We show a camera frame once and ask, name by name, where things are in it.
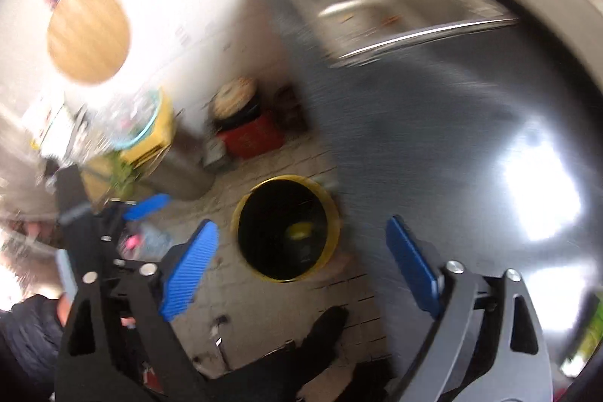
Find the tiled floor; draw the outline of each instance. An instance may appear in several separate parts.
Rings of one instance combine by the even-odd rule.
[[[218,252],[195,302],[174,320],[173,327],[188,355],[199,356],[204,370],[219,376],[222,367],[209,338],[210,324],[218,315],[230,316],[231,322],[222,327],[221,335],[231,365],[238,368],[289,339],[300,341],[321,312],[332,305],[345,305],[350,317],[339,358],[303,389],[306,401],[329,402],[347,384],[357,362],[388,354],[387,343],[369,278],[350,253],[345,237],[340,244],[350,261],[343,272],[329,280],[271,283],[256,277],[243,264],[230,233],[234,207],[252,186],[280,174],[312,177],[327,186],[337,182],[328,154],[316,137],[307,135],[275,152],[242,162],[236,170],[219,176],[202,199],[176,203],[156,217],[161,227],[181,242],[205,218],[216,222],[221,232]]]

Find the stainless steel countertop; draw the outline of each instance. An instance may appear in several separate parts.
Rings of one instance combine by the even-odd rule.
[[[603,105],[581,67],[522,22],[330,68],[290,2],[268,3],[338,165],[398,370],[430,317],[385,246],[393,214],[444,259],[484,275],[520,271],[560,363],[602,281]]]

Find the stainless steel sink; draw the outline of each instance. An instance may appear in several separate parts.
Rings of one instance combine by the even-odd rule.
[[[493,0],[292,0],[336,65],[384,50],[512,24]]]

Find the wooden board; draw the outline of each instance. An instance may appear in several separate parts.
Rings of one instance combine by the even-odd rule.
[[[47,32],[57,69],[77,82],[99,84],[128,57],[130,25],[117,0],[60,0]]]

